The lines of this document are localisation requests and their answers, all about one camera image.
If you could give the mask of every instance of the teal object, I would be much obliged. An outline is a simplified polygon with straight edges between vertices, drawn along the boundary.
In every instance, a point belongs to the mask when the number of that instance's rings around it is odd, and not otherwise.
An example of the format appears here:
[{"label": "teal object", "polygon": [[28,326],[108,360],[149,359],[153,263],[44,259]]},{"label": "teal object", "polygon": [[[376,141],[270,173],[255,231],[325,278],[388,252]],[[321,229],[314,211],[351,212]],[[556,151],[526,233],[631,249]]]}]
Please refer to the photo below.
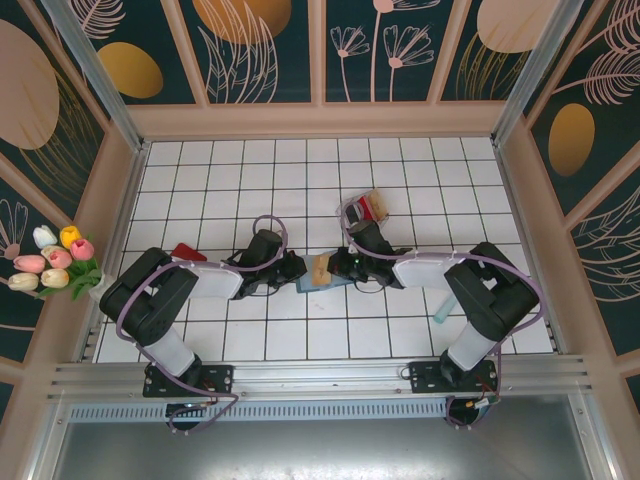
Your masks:
[{"label": "teal object", "polygon": [[311,272],[313,270],[313,259],[316,255],[301,255],[304,259],[304,264],[307,266],[307,273],[296,280],[296,291],[298,293],[311,293],[321,292],[322,290],[328,290],[330,288],[341,287],[343,285],[349,285],[353,283],[346,278],[338,277],[337,275],[331,275],[331,283],[329,285],[313,285],[311,283]]},{"label": "teal object", "polygon": [[433,320],[436,323],[444,323],[444,321],[447,319],[447,317],[451,313],[451,310],[453,310],[453,307],[455,307],[457,303],[458,303],[458,299],[452,293],[451,295],[449,295],[449,298],[445,300],[445,302],[442,304],[442,306],[438,309],[436,314],[433,316]]}]

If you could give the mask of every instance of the artificial flower bouquet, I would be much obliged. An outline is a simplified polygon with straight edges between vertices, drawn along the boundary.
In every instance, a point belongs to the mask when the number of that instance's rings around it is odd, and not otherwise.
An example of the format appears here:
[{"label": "artificial flower bouquet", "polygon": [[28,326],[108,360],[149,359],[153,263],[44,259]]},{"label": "artificial flower bouquet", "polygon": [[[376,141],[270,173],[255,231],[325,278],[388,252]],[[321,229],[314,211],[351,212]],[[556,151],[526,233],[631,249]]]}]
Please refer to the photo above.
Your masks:
[{"label": "artificial flower bouquet", "polygon": [[94,257],[93,245],[82,238],[76,227],[60,231],[62,246],[46,225],[33,230],[33,239],[40,255],[22,255],[13,260],[13,266],[23,273],[9,277],[11,290],[32,291],[42,282],[46,288],[36,297],[73,289],[72,298],[76,300],[100,283],[102,271]]}]

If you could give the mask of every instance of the flower line drawing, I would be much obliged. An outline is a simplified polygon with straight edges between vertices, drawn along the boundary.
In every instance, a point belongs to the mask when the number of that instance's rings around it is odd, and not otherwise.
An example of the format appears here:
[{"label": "flower line drawing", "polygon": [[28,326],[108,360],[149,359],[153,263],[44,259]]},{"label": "flower line drawing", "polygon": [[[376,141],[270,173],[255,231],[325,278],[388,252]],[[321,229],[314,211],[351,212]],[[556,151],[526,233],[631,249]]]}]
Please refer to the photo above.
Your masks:
[{"label": "flower line drawing", "polygon": [[424,65],[433,61],[434,51],[428,50],[431,39],[428,35],[429,27],[422,29],[407,27],[398,37],[398,26],[384,29],[384,47],[391,67],[391,79],[389,80],[389,101],[393,102],[393,80],[395,71],[402,67]]},{"label": "flower line drawing", "polygon": [[376,9],[376,23],[373,28],[373,47],[371,51],[371,102],[376,101],[376,51],[378,46],[378,32],[380,31],[380,20],[383,14],[394,11],[423,10],[435,7],[440,0],[373,0],[373,7]]},{"label": "flower line drawing", "polygon": [[365,43],[366,37],[362,32],[362,27],[347,27],[344,29],[344,32],[342,32],[340,27],[334,27],[330,30],[330,34],[333,46],[336,48],[336,52],[340,57],[344,93],[347,96],[347,102],[351,102],[349,87],[347,86],[347,76],[344,68],[344,59],[369,52],[369,44]]}]

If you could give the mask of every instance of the tulip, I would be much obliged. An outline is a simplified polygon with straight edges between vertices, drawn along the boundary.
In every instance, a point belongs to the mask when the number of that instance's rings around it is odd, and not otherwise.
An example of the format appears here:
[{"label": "tulip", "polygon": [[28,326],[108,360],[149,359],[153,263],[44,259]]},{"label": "tulip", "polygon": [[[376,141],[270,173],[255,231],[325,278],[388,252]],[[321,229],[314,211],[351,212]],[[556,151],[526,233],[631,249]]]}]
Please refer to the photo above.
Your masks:
[{"label": "tulip", "polygon": [[81,238],[71,244],[71,255],[76,260],[91,260],[93,258],[93,245],[89,240]]},{"label": "tulip", "polygon": [[41,281],[45,287],[62,288],[69,283],[69,274],[62,268],[52,268],[42,272]]},{"label": "tulip", "polygon": [[16,270],[29,273],[40,273],[44,270],[45,261],[40,255],[22,255],[13,259]]},{"label": "tulip", "polygon": [[40,255],[42,255],[47,259],[47,261],[49,261],[49,258],[51,258],[51,254],[53,252],[66,252],[66,250],[58,245],[49,245],[48,247],[44,247],[42,249]]},{"label": "tulip", "polygon": [[38,276],[34,273],[16,273],[9,277],[7,286],[16,292],[30,292],[38,286]]},{"label": "tulip", "polygon": [[55,245],[58,243],[58,239],[46,225],[33,229],[33,240],[36,242],[36,245],[40,250],[49,245]]},{"label": "tulip", "polygon": [[80,231],[73,225],[60,230],[60,243],[62,243],[62,246],[66,249],[71,248],[71,244],[81,238],[82,235],[80,235]]},{"label": "tulip", "polygon": [[53,268],[67,268],[73,259],[66,250],[56,250],[49,256],[49,263]]}]

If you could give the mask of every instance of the gray floor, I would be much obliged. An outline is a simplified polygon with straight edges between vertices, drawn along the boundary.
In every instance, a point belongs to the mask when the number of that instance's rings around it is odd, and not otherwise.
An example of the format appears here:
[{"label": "gray floor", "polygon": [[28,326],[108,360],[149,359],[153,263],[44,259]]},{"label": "gray floor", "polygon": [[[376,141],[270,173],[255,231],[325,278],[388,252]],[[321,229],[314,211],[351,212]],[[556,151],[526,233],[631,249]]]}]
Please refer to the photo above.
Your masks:
[{"label": "gray floor", "polygon": [[583,480],[568,403],[506,399],[472,431],[442,419],[70,426],[58,480]]}]

